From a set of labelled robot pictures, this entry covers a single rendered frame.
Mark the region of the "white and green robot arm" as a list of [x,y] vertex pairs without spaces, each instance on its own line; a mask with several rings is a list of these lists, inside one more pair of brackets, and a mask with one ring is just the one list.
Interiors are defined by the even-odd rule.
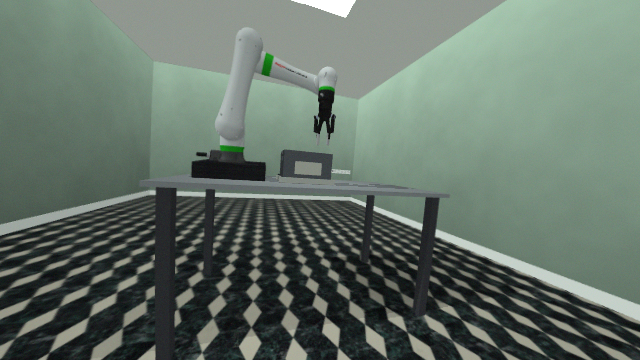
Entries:
[[210,157],[210,161],[245,163],[244,120],[254,72],[303,87],[318,95],[318,102],[328,100],[334,103],[337,73],[332,67],[324,67],[317,76],[295,68],[262,50],[263,41],[257,31],[248,27],[238,31],[227,90],[215,120],[216,131],[220,135],[221,151],[197,152],[197,156]]

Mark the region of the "grey divided crate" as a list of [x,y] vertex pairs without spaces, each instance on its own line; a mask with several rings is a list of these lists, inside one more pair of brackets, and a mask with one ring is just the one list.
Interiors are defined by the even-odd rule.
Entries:
[[280,176],[331,180],[333,154],[286,150],[281,156]]

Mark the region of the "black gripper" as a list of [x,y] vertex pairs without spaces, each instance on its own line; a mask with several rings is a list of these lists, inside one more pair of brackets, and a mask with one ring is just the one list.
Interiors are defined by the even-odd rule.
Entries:
[[[331,111],[332,111],[331,101],[322,100],[319,102],[319,113],[317,116],[314,116],[314,132],[316,133],[316,145],[319,145],[320,143],[320,131],[324,121],[326,121],[326,127],[327,127],[326,145],[329,145],[330,134],[334,132],[334,123],[336,118],[336,115],[332,114]],[[331,117],[331,126],[329,123],[330,117]],[[318,119],[319,119],[319,124],[318,124]]]

